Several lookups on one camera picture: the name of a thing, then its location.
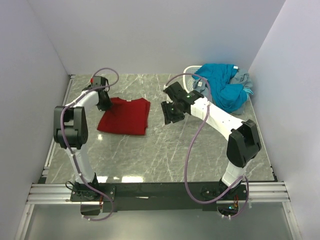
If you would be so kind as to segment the red t shirt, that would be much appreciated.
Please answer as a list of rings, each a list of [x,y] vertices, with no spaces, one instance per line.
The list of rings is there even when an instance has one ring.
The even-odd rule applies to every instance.
[[[112,107],[102,116],[97,130],[104,133],[144,136],[148,127],[151,103],[144,99],[111,98]]]

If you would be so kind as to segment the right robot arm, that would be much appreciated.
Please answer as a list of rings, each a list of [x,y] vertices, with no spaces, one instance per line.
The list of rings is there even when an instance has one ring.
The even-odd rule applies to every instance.
[[[262,148],[256,123],[230,115],[198,91],[186,91],[178,82],[165,85],[163,92],[170,100],[161,103],[165,124],[182,121],[185,114],[189,114],[202,120],[202,126],[208,124],[214,128],[227,140],[228,165],[220,180],[220,195],[216,199],[232,199],[245,177],[247,165]]]

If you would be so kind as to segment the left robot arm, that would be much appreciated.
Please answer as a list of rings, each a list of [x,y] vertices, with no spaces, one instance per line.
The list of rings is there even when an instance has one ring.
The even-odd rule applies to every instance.
[[[87,201],[107,197],[99,186],[88,157],[86,143],[89,130],[86,112],[93,107],[100,111],[111,108],[112,102],[106,90],[108,87],[107,78],[93,76],[90,84],[77,98],[65,106],[56,106],[54,109],[53,138],[68,154],[75,172],[75,182],[71,191]]]

